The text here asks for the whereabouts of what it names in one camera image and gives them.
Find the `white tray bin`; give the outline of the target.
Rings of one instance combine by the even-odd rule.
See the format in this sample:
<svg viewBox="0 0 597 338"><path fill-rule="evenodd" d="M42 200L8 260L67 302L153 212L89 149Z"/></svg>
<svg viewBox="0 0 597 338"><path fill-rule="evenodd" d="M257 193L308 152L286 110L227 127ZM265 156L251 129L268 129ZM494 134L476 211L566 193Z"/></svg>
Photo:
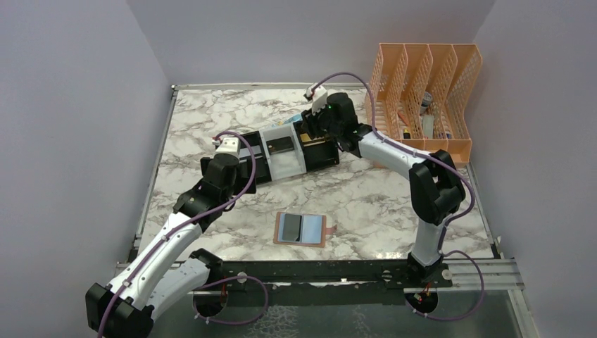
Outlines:
<svg viewBox="0 0 597 338"><path fill-rule="evenodd" d="M272 181L283 180L306 173L303 152L292 124L267 127L260 129L259 132L265 148L265 156L268 160ZM294 141L295 149L281 154L270 155L266 141L282 137L291 137Z"/></svg>

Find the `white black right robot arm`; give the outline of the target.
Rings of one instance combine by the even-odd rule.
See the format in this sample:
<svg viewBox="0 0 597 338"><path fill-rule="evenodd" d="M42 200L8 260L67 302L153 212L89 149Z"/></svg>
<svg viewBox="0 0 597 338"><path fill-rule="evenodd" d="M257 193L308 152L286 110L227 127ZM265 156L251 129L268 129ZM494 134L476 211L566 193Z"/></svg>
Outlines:
<svg viewBox="0 0 597 338"><path fill-rule="evenodd" d="M340 151L383 165L408 179L411 205L419 218L415 243L407 257L408 281L422 287L434 278L444 258L441 248L448 217L460 208L466 193L451 155L430 153L396 143L360 123L348 94L307 89L311 107L302 112L310 138L329 137Z"/></svg>

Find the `brown leather card holder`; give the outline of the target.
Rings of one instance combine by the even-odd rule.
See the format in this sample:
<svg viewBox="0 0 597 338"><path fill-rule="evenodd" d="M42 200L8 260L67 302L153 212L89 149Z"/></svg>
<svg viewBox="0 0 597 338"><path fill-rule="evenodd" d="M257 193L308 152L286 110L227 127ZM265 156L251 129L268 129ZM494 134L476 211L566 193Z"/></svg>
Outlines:
<svg viewBox="0 0 597 338"><path fill-rule="evenodd" d="M328 227L325 215L278 212L273 243L307 247L325 247L326 238L338 229Z"/></svg>

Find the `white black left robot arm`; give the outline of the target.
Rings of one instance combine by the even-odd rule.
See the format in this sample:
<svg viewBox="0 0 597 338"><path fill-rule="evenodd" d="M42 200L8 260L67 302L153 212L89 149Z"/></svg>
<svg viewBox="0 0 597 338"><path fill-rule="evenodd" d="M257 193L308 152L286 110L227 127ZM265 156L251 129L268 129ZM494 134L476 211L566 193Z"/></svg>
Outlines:
<svg viewBox="0 0 597 338"><path fill-rule="evenodd" d="M241 196L256 192L257 158L220 146L201 166L203 177L177 198L149 246L108 284L95 283L85 294L88 326L98 337L147 337L184 294L225 281L222 259L205 249L171 266Z"/></svg>

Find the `dark card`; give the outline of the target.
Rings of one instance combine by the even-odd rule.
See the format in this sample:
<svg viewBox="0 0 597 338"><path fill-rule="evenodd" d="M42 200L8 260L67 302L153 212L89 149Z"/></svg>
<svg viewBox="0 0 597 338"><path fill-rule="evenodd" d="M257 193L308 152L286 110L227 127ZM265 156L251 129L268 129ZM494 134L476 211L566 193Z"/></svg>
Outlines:
<svg viewBox="0 0 597 338"><path fill-rule="evenodd" d="M302 215L293 213L282 214L279 238L282 242L300 242L302 229Z"/></svg>

